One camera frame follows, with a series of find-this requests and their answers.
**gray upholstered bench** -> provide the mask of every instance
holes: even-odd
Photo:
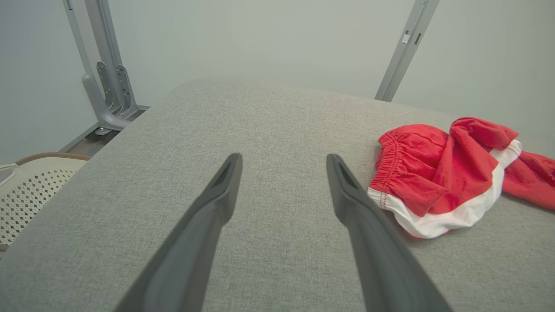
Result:
[[[110,311],[223,160],[244,170],[205,311],[363,311],[325,157],[362,185],[377,139],[456,117],[372,99],[246,82],[172,92],[95,155],[0,261],[2,311]],[[534,144],[525,149],[534,152]],[[456,311],[555,310],[555,213],[502,196],[470,229],[406,239]]]

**gray wall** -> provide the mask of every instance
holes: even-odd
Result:
[[[0,165],[57,152],[96,123],[62,0],[0,2]]]
[[[442,0],[393,102],[554,135],[554,29],[553,0]]]
[[[137,104],[235,76],[373,98],[413,0],[111,0]]]

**metal frame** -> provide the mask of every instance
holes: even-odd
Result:
[[[94,78],[79,24],[70,0],[63,0],[73,37],[85,69],[83,85],[97,116],[99,126],[105,129],[123,130],[148,106],[135,105],[129,76],[122,65],[114,26],[107,0],[84,0],[98,52],[102,62],[97,63],[100,82],[105,98]]]
[[[418,46],[422,42],[424,33],[432,20],[439,2],[440,0],[415,1],[401,33],[401,38],[397,43],[397,48],[395,48],[380,88],[376,93],[377,100],[384,100],[386,102],[393,100],[393,96],[407,72],[412,57],[414,57]]]

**clothing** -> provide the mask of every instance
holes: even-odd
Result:
[[[493,206],[502,188],[553,208],[548,204],[553,198],[549,195],[555,194],[549,166],[555,162],[531,153],[519,159],[522,145],[517,136],[478,118],[456,120],[449,134],[423,124],[391,130],[379,139],[382,149],[368,196],[418,238],[471,227]]]

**fabric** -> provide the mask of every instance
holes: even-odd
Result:
[[[423,124],[388,131],[379,139],[382,149],[368,195],[417,238],[473,226],[502,188],[550,208],[555,161],[521,155],[517,136],[505,126],[470,117],[456,120],[449,134]]]
[[[241,152],[204,311],[365,311],[326,155],[341,155],[368,185],[380,135],[416,123],[448,129],[454,119],[281,85],[186,84],[33,218],[0,261],[0,310],[112,311],[225,158]],[[398,230],[454,311],[553,311],[553,224],[552,211],[502,196],[469,231],[415,241]]]
[[[522,152],[505,169],[503,192],[555,209],[555,160]]]

